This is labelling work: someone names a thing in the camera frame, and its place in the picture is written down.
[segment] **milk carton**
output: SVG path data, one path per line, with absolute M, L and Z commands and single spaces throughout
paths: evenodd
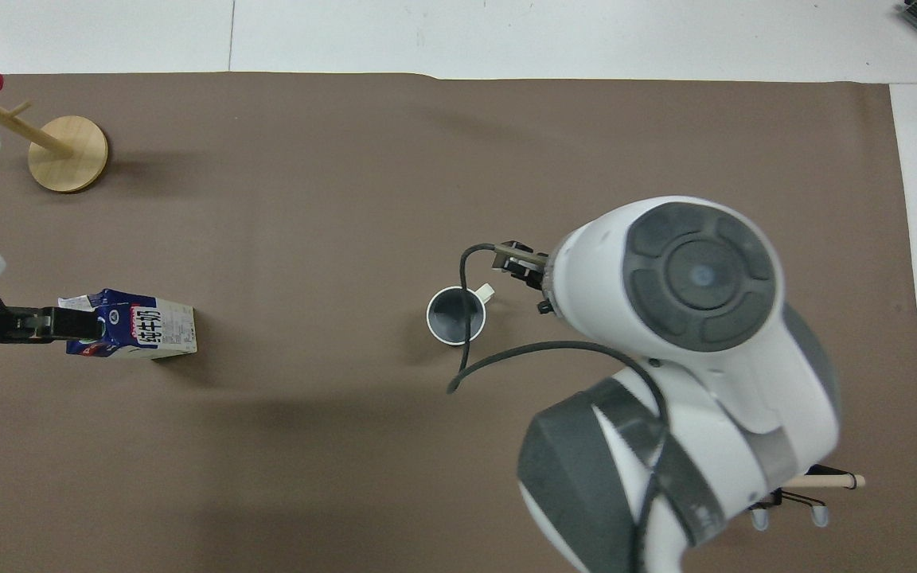
M 105 289 L 59 298 L 59 306 L 94 311 L 105 325 L 97 341 L 66 341 L 66 354 L 99 358 L 165 358 L 197 351 L 193 307 Z

